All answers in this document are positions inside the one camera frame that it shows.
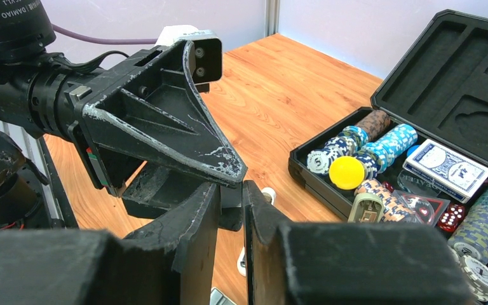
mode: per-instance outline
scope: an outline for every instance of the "yellow disc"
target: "yellow disc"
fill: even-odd
[[[332,162],[330,180],[340,189],[356,189],[365,177],[363,164],[354,157],[343,156]]]

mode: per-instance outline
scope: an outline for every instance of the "wood grain surface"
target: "wood grain surface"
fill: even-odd
[[[247,179],[272,187],[276,207],[293,220],[339,221],[292,180],[289,152],[369,105],[381,80],[279,34],[230,51],[223,64],[222,80],[203,98],[247,164]],[[72,144],[51,136],[46,141],[81,228],[123,237],[149,222],[128,216],[119,199],[93,188]],[[212,284],[238,305],[247,299],[236,269],[242,246],[242,230],[219,230]]]

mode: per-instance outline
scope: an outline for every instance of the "case lid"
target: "case lid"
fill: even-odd
[[[435,15],[371,103],[488,166],[488,19]]]

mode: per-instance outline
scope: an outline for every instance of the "black case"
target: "black case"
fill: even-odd
[[[371,105],[290,153],[288,170],[293,179],[342,220],[351,211],[353,191],[338,189],[328,177],[311,173],[307,155],[373,109],[390,115],[388,130],[407,123],[418,131],[418,144],[432,139],[488,166],[488,19],[452,10],[437,13],[371,96]],[[404,160],[405,155],[397,158],[377,179],[397,186]]]

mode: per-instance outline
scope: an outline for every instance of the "red dice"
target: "red dice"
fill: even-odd
[[[438,220],[438,227],[446,232],[454,232],[465,217],[465,207],[457,203],[450,203],[446,211]]]
[[[392,186],[390,183],[388,183],[388,182],[384,181],[384,182],[383,182],[383,186],[384,186],[384,187],[385,187],[387,190],[389,190],[391,193],[394,193],[395,189],[394,189],[394,187],[393,187],[393,186]]]

